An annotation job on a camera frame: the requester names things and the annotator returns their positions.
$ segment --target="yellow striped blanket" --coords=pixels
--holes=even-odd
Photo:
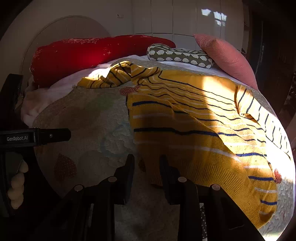
[[[144,68],[123,61],[107,77],[85,77],[78,86],[140,85],[127,97],[135,143],[151,183],[161,185],[159,156],[196,184],[219,184],[257,227],[276,210],[266,138],[287,153],[269,112],[251,91],[229,79],[180,70]]]

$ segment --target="blue stripe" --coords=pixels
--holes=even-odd
[[[209,98],[209,99],[213,99],[213,100],[215,100],[215,101],[217,101],[217,102],[222,102],[222,103],[224,103],[224,104],[230,104],[230,105],[233,106],[232,103],[226,103],[226,102],[223,102],[223,101],[217,100],[217,99],[215,99],[215,98],[212,98],[212,97],[209,97],[209,96],[206,96],[206,95],[201,95],[201,94],[198,94],[198,93],[195,93],[195,92],[191,92],[191,91],[188,91],[188,90],[181,89],[181,88],[179,88],[179,87],[168,86],[168,85],[166,85],[165,83],[153,83],[153,82],[150,81],[149,78],[148,78],[148,81],[149,81],[151,84],[153,84],[153,85],[165,85],[165,86],[168,87],[168,88],[179,89],[179,90],[182,90],[182,91],[189,92],[189,93],[191,93],[191,94],[195,94],[195,95],[199,95],[199,96],[207,97],[207,98]],[[166,89],[166,90],[168,90],[168,91],[170,91],[170,92],[176,94],[175,92],[173,92],[173,91],[171,91],[171,90],[169,90],[169,89],[167,89],[167,88],[164,88],[164,89]]]
[[[172,92],[172,93],[175,94],[175,95],[178,95],[178,96],[181,96],[181,97],[185,97],[185,98],[190,99],[190,100],[195,100],[195,101],[204,102],[204,101],[202,101],[202,100],[197,100],[197,99],[189,98],[189,97],[187,97],[187,96],[185,96],[185,95],[179,95],[179,94],[177,94],[177,93],[175,93],[175,92],[173,92],[173,91],[171,91],[171,90],[168,90],[167,88],[164,88],[164,87],[161,87],[161,88],[159,88],[159,89],[153,89],[153,88],[151,88],[149,85],[142,84],[142,86],[147,86],[149,89],[151,89],[151,90],[155,90],[155,91],[156,91],[156,90],[160,90],[160,89],[165,89],[165,90],[167,90],[167,91],[169,91],[169,92]],[[156,96],[156,95],[152,95],[152,96],[154,96],[154,97],[161,97],[161,96],[164,96],[164,95],[168,95],[168,94],[163,94],[163,95],[160,95],[160,96]],[[179,102],[179,101],[177,101],[176,99],[174,99],[171,95],[168,95],[168,96],[170,96],[174,101],[176,101],[176,102],[178,102],[178,103],[180,103],[180,104],[183,104],[182,102]],[[227,110],[227,109],[223,109],[222,107],[217,106],[217,105],[209,104],[209,103],[206,103],[206,102],[204,102],[204,103],[207,104],[207,105],[209,105],[209,106],[218,107],[218,108],[220,108],[220,109],[222,109],[222,110],[226,110],[226,111],[235,111],[235,112],[236,112],[235,109]]]
[[[253,97],[253,99],[252,99],[252,101],[251,101],[251,104],[250,104],[250,106],[248,107],[246,113],[248,113],[249,109],[251,108],[251,106],[252,106],[252,104],[253,104],[253,100],[254,100],[254,97]]]
[[[137,105],[142,105],[142,104],[159,104],[159,105],[163,105],[163,106],[166,106],[166,107],[170,107],[172,108],[170,105],[166,105],[166,104],[163,104],[163,103],[160,103],[160,102],[157,102],[157,101],[139,101],[139,102],[134,102],[133,103],[133,106],[137,106]],[[175,113],[183,113],[183,114],[188,114],[186,112],[183,112],[183,111],[174,111]],[[222,121],[219,121],[219,120],[216,120],[216,119],[201,119],[201,118],[197,118],[195,117],[196,119],[200,120],[200,121],[218,121],[222,124],[224,124]],[[235,131],[242,131],[242,130],[247,130],[249,128],[242,128],[242,129],[239,129],[239,130],[235,130]],[[219,135],[226,135],[226,136],[238,136],[240,137],[239,135],[237,134],[228,134],[228,133],[223,133],[223,132],[219,132],[218,133]]]
[[[123,84],[122,81],[112,71],[110,71],[110,72],[121,84]]]
[[[136,74],[136,75],[132,76],[132,78],[134,78],[134,77],[136,77],[136,76],[138,76],[138,75],[140,75],[140,74],[144,73],[146,70],[147,70],[147,68],[145,68],[145,69],[144,69],[142,72],[140,72],[140,73],[138,73],[138,74]]]
[[[239,100],[239,103],[241,102],[242,98],[244,97],[245,93],[246,93],[247,89],[244,90],[244,93],[242,94],[240,100]]]
[[[152,100],[134,102],[133,106],[142,105],[142,104],[159,104],[159,105],[163,105],[163,106],[166,106],[166,107],[169,107],[169,108],[173,109],[170,105],[163,104],[163,103],[160,103],[160,102],[157,102],[157,101],[152,101]],[[182,113],[182,114],[187,114],[188,115],[188,113],[186,113],[184,111],[180,111],[180,110],[173,110],[173,111],[175,113]]]
[[[268,116],[269,116],[269,114],[267,114],[267,116],[266,116],[266,119],[265,119],[265,122],[264,122],[264,125],[265,125],[265,133],[266,133],[266,131],[267,131],[267,129],[266,129],[266,122],[267,122],[267,118],[268,118]]]
[[[190,86],[190,87],[192,87],[192,88],[195,88],[195,89],[198,89],[198,90],[201,90],[201,91],[207,92],[207,93],[211,93],[211,94],[217,95],[217,94],[215,94],[215,93],[213,93],[213,92],[210,92],[210,91],[206,91],[206,90],[203,90],[203,89],[197,88],[197,87],[195,87],[195,86],[193,86],[193,85],[190,85],[190,84],[188,84],[188,83],[183,83],[183,82],[179,82],[179,81],[176,81],[176,80],[164,79],[164,78],[160,77],[160,75],[162,74],[162,72],[163,72],[163,71],[161,71],[161,72],[159,73],[159,75],[158,75],[158,77],[159,77],[161,80],[167,80],[167,81],[171,81],[171,82],[179,83],[179,84],[182,84],[182,85],[188,85],[188,86]],[[224,96],[221,96],[221,95],[217,95],[217,96],[220,96],[220,97],[222,97],[222,98],[224,98],[224,99],[227,99],[227,100],[230,100],[230,101],[234,102],[232,99],[228,99],[228,98],[226,98],[226,97],[224,97]]]
[[[279,132],[281,133],[281,128],[279,128]],[[283,136],[281,135],[281,139],[283,138]],[[279,144],[281,145],[281,140],[279,141]],[[281,145],[280,149],[282,148],[283,146]]]
[[[269,138],[268,138],[268,136],[267,135],[265,135],[266,136],[266,138],[268,139],[268,140],[270,140]],[[272,143],[274,143],[272,140],[270,140]],[[275,143],[274,143],[274,145],[277,147],[277,148],[279,148]]]
[[[261,157],[264,157],[263,154],[260,154],[260,153],[257,153],[257,152],[236,154],[236,156],[261,156]]]
[[[248,176],[250,179],[259,180],[259,181],[274,181],[272,177],[254,177]]]
[[[167,104],[164,104],[164,103],[160,103],[160,102],[157,102],[157,101],[152,101],[152,100],[134,102],[133,103],[133,106],[142,105],[142,104],[159,104],[159,105],[164,105],[166,107],[171,107],[170,105],[167,105]]]
[[[178,135],[190,135],[190,134],[200,134],[200,135],[208,135],[213,137],[218,137],[218,135],[214,132],[210,131],[199,131],[199,130],[191,130],[191,131],[178,131],[171,127],[147,127],[147,128],[136,128],[133,130],[134,132],[173,132]]]
[[[246,124],[247,126],[252,126],[252,127],[255,127],[257,130],[263,130],[262,128],[257,128],[256,126],[253,126],[253,125],[249,125],[249,124]]]
[[[268,201],[264,201],[264,200],[260,200],[261,203],[264,203],[266,205],[277,205],[277,202],[268,202]]]
[[[260,141],[261,143],[263,143],[263,142],[266,143],[266,141],[261,141],[261,140],[259,140],[259,139],[257,139],[257,141]]]
[[[248,118],[248,117],[244,117],[244,116],[243,116],[243,118],[248,119],[248,120],[254,120],[253,117],[252,117],[252,118]]]
[[[273,142],[274,141],[274,130],[272,131],[272,141],[271,142]]]
[[[129,77],[131,77],[131,75],[121,66],[121,64],[119,63],[119,66],[121,67],[121,69],[127,74],[129,75]]]
[[[262,106],[262,105],[260,105],[259,110],[258,110],[259,115],[258,115],[258,120],[257,120],[257,122],[259,121],[259,118],[260,118],[260,109],[261,109],[261,106]]]

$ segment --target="red polka dot pattern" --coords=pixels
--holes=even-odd
[[[54,165],[54,176],[57,181],[64,181],[65,177],[75,177],[77,174],[77,168],[75,163],[61,153],[57,158],[57,162]]]
[[[137,89],[139,89],[139,88],[140,88],[140,85],[137,85],[135,87],[124,87],[124,88],[120,89],[119,93],[121,95],[128,96],[129,93],[136,92]]]
[[[277,169],[274,170],[274,176],[276,177],[276,183],[281,183],[281,174],[279,174],[279,171]]]

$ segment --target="pink pillow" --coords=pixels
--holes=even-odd
[[[200,48],[227,74],[258,89],[254,72],[246,58],[230,43],[206,34],[193,35]]]

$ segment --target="red pillow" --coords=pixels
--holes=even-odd
[[[176,47],[168,39],[146,35],[61,40],[39,47],[30,70],[39,87],[50,87],[77,71],[129,55],[145,55],[147,48],[155,43]]]
[[[246,58],[230,43],[206,34],[193,35],[200,48],[227,74],[258,89],[254,72]]]

